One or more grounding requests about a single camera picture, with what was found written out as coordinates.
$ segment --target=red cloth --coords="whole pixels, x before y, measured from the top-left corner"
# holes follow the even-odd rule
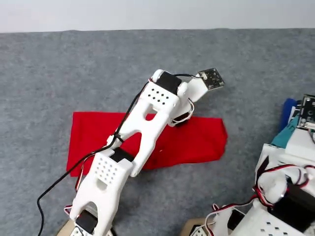
[[[106,140],[120,124],[124,113],[74,112],[67,170],[87,153],[106,145]],[[127,139],[121,146],[136,156],[141,134]],[[219,160],[224,153],[227,133],[220,118],[192,117],[180,126],[166,126],[156,147],[144,165],[151,170],[182,163]],[[90,170],[93,158],[86,162],[84,174]],[[81,166],[71,172],[78,176]]]

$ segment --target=gray carpet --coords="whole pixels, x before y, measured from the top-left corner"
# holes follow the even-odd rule
[[[65,171],[72,112],[123,112],[156,69],[210,67],[227,85],[197,102],[195,115],[223,118],[225,155],[129,179],[114,221],[118,236],[178,235],[212,203],[251,196],[282,103],[315,93],[315,29],[0,34],[1,235],[37,235],[36,198]],[[67,177],[43,199],[43,235],[67,220],[74,183]]]

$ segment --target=circuit board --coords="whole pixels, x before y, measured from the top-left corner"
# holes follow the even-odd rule
[[[221,75],[215,68],[199,71],[198,75],[202,77],[208,90],[218,89],[225,85]]]
[[[304,95],[298,127],[315,129],[315,96]]]

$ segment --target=robotic arm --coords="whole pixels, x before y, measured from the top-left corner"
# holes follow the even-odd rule
[[[73,200],[69,216],[76,228],[72,236],[106,235],[112,227],[127,178],[139,174],[165,126],[174,126],[189,119],[194,102],[207,91],[224,86],[216,69],[200,71],[191,76],[188,83],[177,77],[180,75],[183,76],[157,70],[140,92],[126,120],[107,139],[109,148],[95,155],[90,172]],[[146,120],[151,111],[155,111],[156,115],[152,120]],[[141,132],[142,136],[139,152],[133,158],[120,145],[137,132]],[[90,203],[96,205],[94,214],[86,210]]]

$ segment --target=white wall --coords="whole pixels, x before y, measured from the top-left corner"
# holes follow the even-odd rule
[[[0,0],[0,32],[315,28],[315,0]]]

